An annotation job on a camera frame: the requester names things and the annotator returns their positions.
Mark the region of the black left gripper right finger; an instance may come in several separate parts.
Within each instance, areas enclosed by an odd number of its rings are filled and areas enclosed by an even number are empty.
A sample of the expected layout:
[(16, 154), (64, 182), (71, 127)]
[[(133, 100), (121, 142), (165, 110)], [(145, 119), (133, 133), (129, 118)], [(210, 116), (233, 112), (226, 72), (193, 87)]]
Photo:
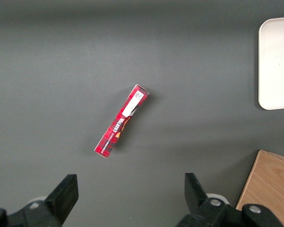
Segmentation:
[(246, 204), (237, 210), (218, 197), (209, 197), (193, 173), (185, 174), (185, 200), (190, 211), (178, 227), (282, 227), (267, 207)]

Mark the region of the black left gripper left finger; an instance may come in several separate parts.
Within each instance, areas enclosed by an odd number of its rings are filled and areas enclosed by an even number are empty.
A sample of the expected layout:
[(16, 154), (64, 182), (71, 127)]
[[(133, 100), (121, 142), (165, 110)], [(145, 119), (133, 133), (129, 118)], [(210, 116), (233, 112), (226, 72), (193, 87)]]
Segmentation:
[(15, 213), (0, 208), (0, 227), (61, 227), (79, 198), (76, 174), (69, 174), (44, 199)]

